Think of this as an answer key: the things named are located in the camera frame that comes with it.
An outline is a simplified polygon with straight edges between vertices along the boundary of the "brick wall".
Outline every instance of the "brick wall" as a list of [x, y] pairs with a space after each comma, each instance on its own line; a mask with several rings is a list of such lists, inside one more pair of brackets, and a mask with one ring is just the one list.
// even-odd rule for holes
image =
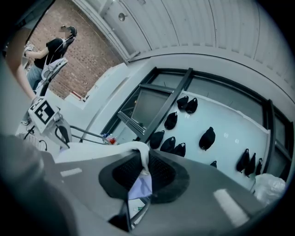
[[68, 64], [49, 85], [61, 98], [71, 91], [85, 96], [97, 79], [110, 67], [123, 62], [104, 35], [70, 0], [56, 0], [38, 24], [30, 38], [38, 50], [56, 37], [62, 37], [59, 28], [73, 25], [78, 35], [69, 46], [65, 57]]

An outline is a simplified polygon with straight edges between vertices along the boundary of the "white plastic bag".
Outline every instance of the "white plastic bag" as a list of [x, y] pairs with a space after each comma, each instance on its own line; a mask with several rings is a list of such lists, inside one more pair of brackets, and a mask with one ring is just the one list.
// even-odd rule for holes
[[284, 192], [286, 182], [271, 174], [262, 174], [255, 177], [254, 196], [265, 206], [279, 199]]

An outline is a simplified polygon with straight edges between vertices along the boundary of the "glass panel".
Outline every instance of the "glass panel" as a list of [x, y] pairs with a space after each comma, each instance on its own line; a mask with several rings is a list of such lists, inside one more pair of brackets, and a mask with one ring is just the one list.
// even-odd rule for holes
[[287, 163], [288, 160], [284, 157], [284, 155], [279, 150], [275, 149], [275, 153], [269, 161], [266, 172], [272, 174], [273, 176], [280, 177]]
[[138, 89], [121, 111], [141, 127], [147, 128], [168, 97], [169, 94], [164, 92], [155, 92], [144, 88]]
[[223, 103], [263, 125], [262, 106], [230, 88], [200, 79], [193, 79], [187, 91]]
[[151, 84], [176, 89], [183, 75], [159, 74]]
[[118, 124], [120, 123], [121, 119], [117, 116], [117, 114], [115, 116], [112, 117], [112, 119], [107, 123], [107, 125], [105, 126], [105, 128], [103, 129], [103, 131], [101, 132], [102, 134], [106, 134], [106, 133], [112, 133], [116, 127], [118, 126]]
[[276, 139], [285, 146], [285, 125], [277, 117], [275, 117], [276, 122]]
[[137, 135], [123, 121], [119, 123], [112, 134], [117, 137], [117, 144], [131, 142], [137, 138]]

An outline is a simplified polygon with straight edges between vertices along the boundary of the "black t-shirt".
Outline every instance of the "black t-shirt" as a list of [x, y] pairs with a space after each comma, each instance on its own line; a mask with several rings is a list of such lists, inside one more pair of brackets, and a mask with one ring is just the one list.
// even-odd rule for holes
[[[61, 53], [59, 53], [59, 51], [63, 47], [63, 46], [60, 46], [62, 43], [63, 43], [63, 40], [60, 38], [57, 38], [57, 39], [53, 39], [52, 41], [50, 41], [46, 44], [46, 47], [49, 50], [48, 58], [47, 58], [47, 62], [46, 62], [47, 65], [49, 64], [52, 56], [53, 56], [53, 58], [51, 60], [51, 63], [54, 62], [55, 60], [61, 58]], [[34, 61], [35, 65], [38, 68], [43, 69], [46, 57], [47, 57], [47, 55], [41, 59], [35, 59], [35, 61]]]

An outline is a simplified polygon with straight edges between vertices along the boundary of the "white cloth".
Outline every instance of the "white cloth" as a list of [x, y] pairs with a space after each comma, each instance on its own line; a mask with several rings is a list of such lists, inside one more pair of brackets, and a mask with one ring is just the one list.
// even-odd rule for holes
[[149, 175], [148, 152], [149, 147], [143, 142], [127, 142], [120, 145], [98, 145], [78, 142], [68, 143], [69, 149], [62, 151], [55, 163], [72, 162], [80, 160], [91, 160], [116, 154], [125, 153], [131, 150], [139, 150], [142, 160], [142, 175]]

